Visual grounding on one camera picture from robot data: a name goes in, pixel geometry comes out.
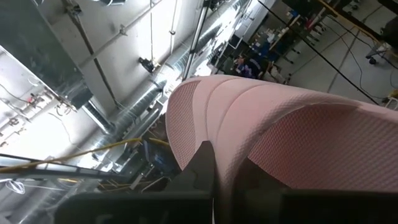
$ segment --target curved pink panel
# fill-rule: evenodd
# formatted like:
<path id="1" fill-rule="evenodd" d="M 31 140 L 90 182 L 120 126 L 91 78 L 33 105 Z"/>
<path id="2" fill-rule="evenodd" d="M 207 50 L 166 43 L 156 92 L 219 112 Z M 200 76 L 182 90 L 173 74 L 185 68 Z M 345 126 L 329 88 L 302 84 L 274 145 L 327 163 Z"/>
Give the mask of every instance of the curved pink panel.
<path id="1" fill-rule="evenodd" d="M 202 141 L 212 142 L 222 220 L 246 157 L 295 188 L 398 190 L 398 113 L 379 106 L 213 75 L 172 93 L 166 125 L 181 168 Z"/>

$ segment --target yellow cable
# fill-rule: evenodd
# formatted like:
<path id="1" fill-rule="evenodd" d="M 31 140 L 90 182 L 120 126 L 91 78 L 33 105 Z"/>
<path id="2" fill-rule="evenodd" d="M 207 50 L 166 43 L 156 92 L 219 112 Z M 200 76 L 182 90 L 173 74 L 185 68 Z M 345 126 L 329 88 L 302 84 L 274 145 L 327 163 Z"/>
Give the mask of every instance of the yellow cable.
<path id="1" fill-rule="evenodd" d="M 46 163 L 49 163 L 49 162 L 65 161 L 65 160 L 72 159 L 72 158 L 79 157 L 79 156 L 83 156 L 85 154 L 89 154 L 89 153 L 92 153 L 92 152 L 98 152 L 98 151 L 103 151 L 103 150 L 106 150 L 106 149 L 112 149 L 115 146 L 120 146 L 120 145 L 123 145 L 125 143 L 130 143 L 130 142 L 138 142 L 138 141 L 141 141 L 141 140 L 142 140 L 141 138 L 127 139 L 127 140 L 124 140 L 124 141 L 120 141 L 120 142 L 116 142 L 116 143 L 113 143 L 113 144 L 109 144 L 107 146 L 99 147 L 97 149 L 89 150 L 89 151 L 86 151 L 86 152 L 80 152 L 80 153 L 77 153 L 77 154 L 74 154 L 74 155 L 71 155 L 71 156 L 63 156 L 63 157 L 59 157 L 59 158 L 56 158 L 56 159 L 49 159 L 49 160 L 46 160 L 46 161 L 30 162 L 30 163 L 22 164 L 22 165 L 18 165 L 18 166 L 4 167 L 4 168 L 0 168 L 0 173 L 5 172 L 5 171 L 11 171 L 11 170 L 15 170 L 15 169 L 20 169 L 20 168 L 28 168 L 28 167 L 32 167 L 32 166 L 37 166 L 37 165 L 40 165 L 40 164 L 46 164 Z"/>
<path id="2" fill-rule="evenodd" d="M 118 190 L 124 190 L 124 189 L 129 189 L 130 186 L 127 187 L 120 187 L 118 189 L 112 189 L 112 190 L 104 190 L 103 192 L 114 192 L 114 191 L 118 191 Z"/>
<path id="3" fill-rule="evenodd" d="M 374 41 L 376 41 L 376 43 L 378 43 L 379 45 L 382 45 L 382 43 L 377 40 L 372 34 L 370 34 L 368 31 L 364 30 L 362 27 L 357 26 L 356 24 L 354 24 L 353 22 L 351 22 L 349 19 L 345 18 L 344 16 L 340 15 L 335 9 L 333 9 L 331 6 L 329 6 L 326 2 L 324 2 L 323 0 L 317 0 L 318 2 L 320 2 L 323 6 L 325 6 L 326 8 L 328 8 L 330 11 L 332 11 L 334 14 L 336 14 L 339 18 L 342 18 L 345 21 L 348 21 L 349 23 L 351 23 L 355 28 L 359 29 L 362 33 L 366 34 L 368 37 L 372 38 Z M 398 55 L 396 55 L 394 52 L 392 52 L 391 50 L 389 50 L 389 52 L 398 58 Z"/>
<path id="4" fill-rule="evenodd" d="M 155 143 L 164 145 L 164 146 L 170 146 L 170 144 L 169 144 L 168 142 L 162 141 L 162 140 L 160 140 L 160 139 L 149 138 L 149 140 L 151 140 L 151 141 L 153 141 L 153 142 L 155 142 Z"/>
<path id="5" fill-rule="evenodd" d="M 65 181 L 65 182 L 71 182 L 71 183 L 77 183 L 77 180 L 71 180 L 71 179 L 63 179 L 63 178 L 58 178 L 58 180 L 61 181 Z M 131 184 L 101 184 L 99 183 L 100 186 L 117 186 L 117 187 L 121 187 L 121 186 L 130 186 Z"/>

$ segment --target worker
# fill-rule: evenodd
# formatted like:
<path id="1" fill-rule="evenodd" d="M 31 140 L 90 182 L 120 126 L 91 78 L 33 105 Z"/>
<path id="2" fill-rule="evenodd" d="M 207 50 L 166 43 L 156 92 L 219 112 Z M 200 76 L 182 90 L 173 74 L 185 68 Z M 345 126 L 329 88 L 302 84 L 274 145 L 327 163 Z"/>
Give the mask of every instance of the worker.
<path id="1" fill-rule="evenodd" d="M 257 79 L 262 70 L 260 64 L 253 58 L 246 59 L 242 56 L 238 56 L 237 59 L 235 59 L 234 64 L 236 75 L 244 78 Z"/>

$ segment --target ventilation duct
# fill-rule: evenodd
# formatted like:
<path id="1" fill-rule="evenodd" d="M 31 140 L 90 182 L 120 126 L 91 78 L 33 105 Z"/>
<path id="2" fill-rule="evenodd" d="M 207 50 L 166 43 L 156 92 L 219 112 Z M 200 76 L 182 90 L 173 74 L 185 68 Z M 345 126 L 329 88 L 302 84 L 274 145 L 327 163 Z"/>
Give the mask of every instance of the ventilation duct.
<path id="1" fill-rule="evenodd" d="M 206 21 L 202 29 L 202 34 L 199 37 L 197 49 L 202 49 L 211 40 L 214 39 L 217 33 L 220 31 L 223 25 L 229 24 L 231 21 L 236 19 L 238 12 L 245 8 L 245 5 L 249 0 L 230 0 L 222 4 L 217 11 L 215 11 Z M 109 134 L 104 134 L 100 128 L 96 130 L 89 139 L 80 146 L 83 151 L 88 151 L 97 147 L 105 146 L 107 144 L 114 143 L 121 140 L 125 136 L 125 132 L 128 127 L 133 125 L 136 116 L 140 116 L 150 104 L 155 101 L 159 96 L 167 82 L 174 82 L 185 69 L 187 59 L 189 55 L 189 46 L 192 43 L 193 35 L 191 35 L 185 42 L 173 52 L 173 54 L 165 61 L 163 66 L 156 70 L 153 76 L 148 77 L 143 81 L 141 86 L 132 95 L 132 99 L 126 103 L 128 105 L 122 111 L 114 114 L 111 121 L 114 124 L 114 131 Z M 154 119 L 154 116 L 147 116 L 150 119 Z M 142 121 L 141 124 L 149 125 L 150 122 Z M 129 133 L 131 136 L 133 133 L 136 136 L 143 135 L 147 129 L 137 125 Z M 98 158 L 105 158 L 108 152 L 101 152 L 96 154 Z M 71 165 L 77 165 L 79 158 L 69 162 Z M 87 180 L 83 185 L 96 184 L 95 180 Z M 43 184 L 43 187 L 54 187 L 54 184 L 47 181 Z M 51 190 L 38 190 L 33 195 L 28 195 L 28 199 L 21 203 L 12 214 L 10 221 L 18 224 L 27 223 L 44 223 L 40 221 L 41 214 L 46 208 L 59 202 L 70 192 L 51 191 Z"/>

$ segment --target metal pole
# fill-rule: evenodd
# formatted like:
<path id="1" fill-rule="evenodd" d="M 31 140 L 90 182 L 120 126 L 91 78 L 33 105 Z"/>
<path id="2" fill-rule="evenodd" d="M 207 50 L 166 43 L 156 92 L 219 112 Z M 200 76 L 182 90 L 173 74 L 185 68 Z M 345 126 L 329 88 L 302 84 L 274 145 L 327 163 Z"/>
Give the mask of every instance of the metal pole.
<path id="1" fill-rule="evenodd" d="M 174 50 L 174 39 L 175 39 L 175 13 L 177 12 L 177 5 L 178 5 L 178 0 L 175 0 L 174 4 L 174 12 L 173 12 L 173 21 L 172 21 L 172 28 L 170 30 L 170 55 L 173 53 Z"/>
<path id="2" fill-rule="evenodd" d="M 152 9 L 154 3 L 152 0 L 149 0 L 149 7 Z M 153 30 L 153 16 L 150 13 L 150 60 L 151 62 L 154 61 L 154 30 Z"/>
<path id="3" fill-rule="evenodd" d="M 196 28 L 195 33 L 193 35 L 193 40 L 192 40 L 190 52 L 189 52 L 189 55 L 188 55 L 187 66 L 185 66 L 184 72 L 182 73 L 182 81 L 184 81 L 184 80 L 186 80 L 188 78 L 188 74 L 189 74 L 189 71 L 190 71 L 191 65 L 192 65 L 193 56 L 195 55 L 195 50 L 196 50 L 196 47 L 198 45 L 199 36 L 200 36 L 201 30 L 203 28 L 203 25 L 205 23 L 207 10 L 208 10 L 208 8 L 210 6 L 210 3 L 211 3 L 211 0 L 204 0 L 203 1 L 203 5 L 202 5 L 201 11 L 200 11 L 200 15 L 199 15 L 199 19 L 198 19 L 197 28 Z"/>
<path id="4" fill-rule="evenodd" d="M 69 10 L 71 8 L 72 4 L 70 3 L 69 0 L 62 0 L 62 4 L 67 9 L 69 18 L 73 22 L 73 24 L 76 26 L 76 28 L 78 29 L 78 31 L 79 31 L 79 33 L 81 35 L 81 38 L 83 38 L 83 41 L 85 42 L 89 53 L 91 55 L 93 55 L 94 54 L 94 48 L 91 45 L 91 42 L 90 42 L 90 40 L 89 40 L 89 38 L 87 36 L 86 30 L 83 27 L 83 24 L 81 23 L 81 20 L 80 20 L 79 16 L 78 15 L 74 15 L 73 12 L 71 10 Z M 94 63 L 95 63 L 95 66 L 97 67 L 99 75 L 101 75 L 102 81 L 104 82 L 106 89 L 108 90 L 109 94 L 112 97 L 112 100 L 114 101 L 114 104 L 116 105 L 116 108 L 119 108 L 119 104 L 118 104 L 118 102 L 116 100 L 116 97 L 115 97 L 113 91 L 112 91 L 111 85 L 109 84 L 109 81 L 106 78 L 104 70 L 102 69 L 102 66 L 101 66 L 101 64 L 100 64 L 100 62 L 98 61 L 97 58 L 94 58 Z"/>
<path id="5" fill-rule="evenodd" d="M 129 25 L 127 25 L 126 27 L 122 26 L 122 28 L 120 29 L 119 33 L 116 34 L 112 39 L 110 39 L 109 41 L 107 41 L 107 43 L 105 43 L 102 47 L 100 47 L 96 52 L 94 52 L 90 57 L 86 58 L 84 61 L 82 61 L 79 64 L 79 67 L 85 67 L 90 61 L 94 60 L 94 58 L 97 58 L 105 49 L 107 49 L 110 45 L 114 44 L 120 37 L 125 36 L 126 33 L 133 28 L 137 23 L 139 23 L 141 21 L 142 18 L 146 17 L 146 15 L 150 14 L 153 10 L 155 10 L 157 8 L 157 6 L 160 5 L 160 3 L 163 0 L 159 0 L 159 2 L 157 2 L 156 4 L 154 4 L 152 6 L 152 8 L 150 7 L 148 10 L 146 10 L 144 13 L 142 13 L 139 17 L 137 17 L 137 19 L 135 19 L 134 21 L 132 21 Z"/>

